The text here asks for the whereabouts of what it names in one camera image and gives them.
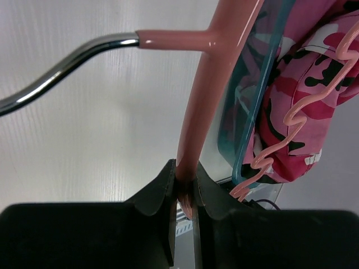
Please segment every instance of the chrome hanger hook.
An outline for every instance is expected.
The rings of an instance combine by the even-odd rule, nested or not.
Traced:
[[[138,47],[139,45],[140,40],[136,33],[105,35],[90,40],[74,50],[28,87],[0,100],[0,117],[30,104],[93,56],[107,50]]]

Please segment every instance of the pink camouflage fabric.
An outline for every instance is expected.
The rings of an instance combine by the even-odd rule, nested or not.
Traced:
[[[250,168],[254,156],[283,140],[293,128],[283,124],[287,111],[303,97],[323,91],[343,67],[345,62],[336,59],[335,50],[358,20],[359,1],[296,1],[243,161],[244,178],[257,173]],[[359,38],[349,49],[359,50]],[[269,155],[274,162],[259,182],[292,182],[319,161],[336,106],[359,93],[358,73],[359,63],[329,96],[298,113],[308,117],[306,124],[288,146]]]

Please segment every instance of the transparent blue basket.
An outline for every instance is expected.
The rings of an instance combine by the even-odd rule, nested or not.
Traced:
[[[246,180],[241,175],[244,155],[294,3],[295,0],[264,1],[228,84],[218,149],[233,167],[232,181],[236,185]]]

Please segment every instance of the silver metal rod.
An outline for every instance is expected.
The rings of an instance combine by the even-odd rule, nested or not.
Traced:
[[[138,47],[139,44],[136,33],[106,35],[85,43],[28,87],[0,100],[0,117],[36,100],[93,56],[111,49]]]

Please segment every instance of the white slotted panel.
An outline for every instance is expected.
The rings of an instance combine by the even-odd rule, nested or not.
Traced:
[[[0,0],[0,98],[82,43],[138,29],[207,27],[218,0]],[[31,105],[0,118],[0,210],[12,203],[116,201],[153,179],[177,143],[195,52],[106,52]],[[212,126],[202,161],[230,167]]]

